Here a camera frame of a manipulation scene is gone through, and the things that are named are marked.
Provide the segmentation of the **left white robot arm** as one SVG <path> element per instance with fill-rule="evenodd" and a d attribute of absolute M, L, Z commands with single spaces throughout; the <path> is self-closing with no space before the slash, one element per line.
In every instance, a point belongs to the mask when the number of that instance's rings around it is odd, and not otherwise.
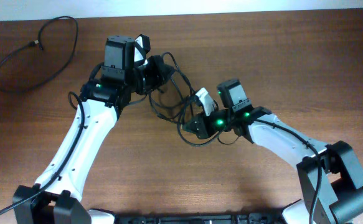
<path fill-rule="evenodd" d="M 108 210 L 86 210 L 83 189 L 93 161 L 131 94 L 147 95 L 165 84 L 175 69 L 151 50 L 146 35 L 109 36 L 105 59 L 75 98 L 73 123 L 46 170 L 32 187 L 18 186 L 13 202 L 18 223 L 115 223 Z"/>

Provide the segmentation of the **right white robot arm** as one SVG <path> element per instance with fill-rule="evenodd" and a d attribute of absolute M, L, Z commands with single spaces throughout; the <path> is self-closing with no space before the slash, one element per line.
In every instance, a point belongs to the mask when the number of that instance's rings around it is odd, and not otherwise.
<path fill-rule="evenodd" d="M 222 110 L 201 88 L 189 103 L 202 112 L 188 121 L 181 117 L 177 130 L 195 134 L 203 145 L 233 131 L 295 168 L 303 197 L 281 210 L 283 223 L 350 223 L 363 213 L 363 167 L 348 143 L 310 138 L 269 109 L 254 107 L 238 79 L 217 85 L 217 91 Z"/>

